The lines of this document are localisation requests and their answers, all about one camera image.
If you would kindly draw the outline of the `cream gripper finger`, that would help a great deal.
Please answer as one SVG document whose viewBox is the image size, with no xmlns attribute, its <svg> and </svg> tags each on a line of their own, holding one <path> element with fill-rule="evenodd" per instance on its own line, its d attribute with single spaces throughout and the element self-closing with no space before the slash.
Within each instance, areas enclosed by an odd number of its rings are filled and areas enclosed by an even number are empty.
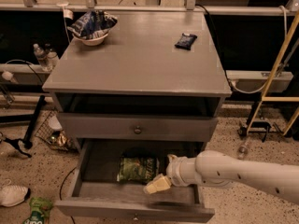
<svg viewBox="0 0 299 224">
<path fill-rule="evenodd" d="M 159 174 L 153 178 L 144 188 L 146 194 L 153 194 L 171 188 L 171 181 L 163 174 Z"/>
</svg>

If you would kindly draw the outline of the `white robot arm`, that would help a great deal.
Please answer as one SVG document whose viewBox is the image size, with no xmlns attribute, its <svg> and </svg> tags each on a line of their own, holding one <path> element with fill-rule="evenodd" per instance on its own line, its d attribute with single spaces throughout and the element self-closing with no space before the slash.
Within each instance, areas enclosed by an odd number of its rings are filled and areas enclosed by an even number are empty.
<svg viewBox="0 0 299 224">
<path fill-rule="evenodd" d="M 244 161 L 215 150 L 195 158 L 170 154 L 166 175 L 159 174 L 144 187 L 153 194 L 175 187 L 197 185 L 226 188 L 239 182 L 290 203 L 299 204 L 299 167 L 296 165 Z"/>
</svg>

